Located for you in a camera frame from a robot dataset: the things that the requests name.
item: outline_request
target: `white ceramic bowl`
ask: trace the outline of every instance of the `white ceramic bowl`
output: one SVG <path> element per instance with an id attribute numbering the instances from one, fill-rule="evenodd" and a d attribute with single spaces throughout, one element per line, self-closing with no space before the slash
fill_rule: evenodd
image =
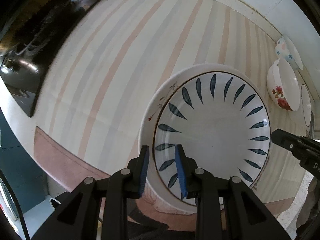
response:
<path id="1" fill-rule="evenodd" d="M 311 121 L 311 101 L 308 89 L 304 84 L 300 85 L 301 97 L 300 107 L 297 111 L 290 111 L 289 116 L 297 125 L 310 126 Z"/>
<path id="2" fill-rule="evenodd" d="M 277 59 L 268 70 L 267 87 L 274 103 L 287 111 L 297 111 L 300 106 L 300 89 L 297 77 L 283 59 Z"/>
<path id="3" fill-rule="evenodd" d="M 283 35 L 276 44 L 275 52 L 278 58 L 284 58 L 294 70 L 303 69 L 300 55 L 288 36 Z"/>

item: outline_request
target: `bowl rim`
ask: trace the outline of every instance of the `bowl rim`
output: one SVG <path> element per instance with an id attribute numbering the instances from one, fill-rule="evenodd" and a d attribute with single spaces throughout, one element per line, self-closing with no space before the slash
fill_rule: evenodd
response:
<path id="1" fill-rule="evenodd" d="M 299 69 L 302 70 L 303 69 L 303 63 L 302 63 L 300 54 L 299 54 L 296 46 L 294 45 L 294 43 L 290 40 L 290 38 L 287 35 L 284 34 L 283 38 L 284 38 L 284 42 L 286 43 L 286 47 L 288 48 L 289 52 L 291 53 L 294 61 L 296 62 L 296 64 L 299 67 Z"/>
<path id="2" fill-rule="evenodd" d="M 237 69 L 235 69 L 231 66 L 222 65 L 222 64 L 214 64 L 214 63 L 204 63 L 204 64 L 193 65 L 189 68 L 186 68 L 186 69 L 183 69 L 183 70 L 177 72 L 176 74 L 174 74 L 170 78 L 168 78 L 159 87 L 159 89 L 156 91 L 156 93 L 153 95 L 152 99 L 150 100 L 148 107 L 143 115 L 143 119 L 141 121 L 140 131 L 139 131 L 139 135 L 138 135 L 138 151 L 140 152 L 139 149 L 142 146 L 141 141 L 142 141 L 143 134 L 144 135 L 147 134 L 146 130 L 150 130 L 150 128 L 146 128 L 146 124 L 148 124 L 148 117 L 149 117 L 149 114 L 151 113 L 150 108 L 154 105 L 154 102 L 159 97 L 159 95 L 162 94 L 163 91 L 175 79 L 177 79 L 181 74 L 185 73 L 186 76 L 188 76 L 188 77 L 181 82 L 181 83 L 184 83 L 186 80 L 191 79 L 192 77 L 195 77 L 197 75 L 200 75 L 201 73 L 219 72 L 219 71 L 220 72 L 227 72 L 227 73 L 239 76 L 241 79 L 243 79 L 245 82 L 247 82 L 257 92 L 258 96 L 260 97 L 260 99 L 263 102 L 265 109 L 267 111 L 267 116 L 268 116 L 268 121 L 269 121 L 269 129 L 270 129 L 270 133 L 271 133 L 270 112 L 268 109 L 268 104 L 266 103 L 266 100 L 264 99 L 263 95 L 260 95 L 261 92 L 257 88 L 257 86 L 246 75 L 244 75 L 243 73 L 241 73 L 240 71 L 238 71 Z M 180 87 L 180 85 L 177 85 L 176 89 L 174 89 L 171 94 L 174 94 L 175 91 L 179 87 Z M 153 140 L 155 127 L 153 126 L 151 131 L 149 131 L 149 132 L 152 133 L 151 140 Z M 268 163 L 269 157 L 270 157 L 270 155 L 267 154 L 267 157 L 266 157 L 266 160 L 263 164 L 263 167 L 262 167 L 259 175 L 256 177 L 256 179 L 251 184 L 251 186 L 250 186 L 251 188 L 255 185 L 255 183 L 259 180 L 260 176 L 262 175 L 262 173 L 265 169 L 265 166 Z M 165 187 L 165 185 L 163 184 L 163 182 L 157 172 L 153 154 L 150 154 L 148 174 L 147 174 L 147 183 L 148 183 L 149 187 L 151 188 L 151 190 L 153 191 L 153 193 L 158 198 L 160 198 L 163 202 L 165 202 L 167 205 L 171 206 L 172 208 L 174 208 L 176 210 L 183 211 L 183 212 L 193 212 L 193 213 L 196 212 L 196 206 L 191 206 L 185 202 L 182 202 Z"/>
<path id="3" fill-rule="evenodd" d="M 307 92 L 308 95 L 308 99 L 307 101 L 309 101 L 309 103 L 311 104 L 311 99 L 310 99 L 310 95 L 309 95 L 309 91 L 307 89 L 307 86 L 305 84 L 301 85 L 301 107 L 302 107 L 302 112 L 303 112 L 303 117 L 304 117 L 304 122 L 306 124 L 307 127 L 310 126 L 310 122 L 311 122 L 311 108 L 310 108 L 310 120 L 308 121 L 309 124 L 307 124 L 306 122 L 306 114 L 305 114 L 305 108 L 304 108 L 304 104 L 303 104 L 303 93 L 302 93 L 302 89 L 304 88 L 304 90 Z"/>

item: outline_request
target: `countertop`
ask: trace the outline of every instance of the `countertop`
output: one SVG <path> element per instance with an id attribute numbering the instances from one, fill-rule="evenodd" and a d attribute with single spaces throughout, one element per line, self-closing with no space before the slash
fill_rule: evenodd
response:
<path id="1" fill-rule="evenodd" d="M 268 95 L 274 46 L 258 26 L 214 0 L 102 0 L 52 63 L 34 117 L 26 116 L 2 80 L 0 106 L 20 143 L 44 170 L 52 163 L 34 155 L 37 126 L 79 160 L 113 174 L 138 155 L 140 123 L 157 88 L 194 64 L 220 63 L 258 87 L 272 130 L 305 135 L 306 127 L 291 121 Z M 271 145 L 253 189 L 264 203 L 292 199 L 304 172 L 288 151 Z"/>

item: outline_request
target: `bowl with blue leaf pattern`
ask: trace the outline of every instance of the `bowl with blue leaf pattern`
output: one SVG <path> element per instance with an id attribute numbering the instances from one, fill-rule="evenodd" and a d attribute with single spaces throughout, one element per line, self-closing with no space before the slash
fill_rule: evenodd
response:
<path id="1" fill-rule="evenodd" d="M 172 83 L 175 87 L 166 95 Z M 149 120 L 149 110 L 163 95 L 156 118 Z M 188 210 L 195 200 L 181 197 L 175 146 L 181 144 L 186 156 L 214 176 L 238 176 L 251 187 L 268 159 L 268 110 L 258 89 L 239 71 L 219 64 L 193 66 L 168 79 L 153 97 L 141 125 L 142 144 L 152 149 L 150 186 L 167 203 L 177 207 L 180 201 L 179 208 Z"/>

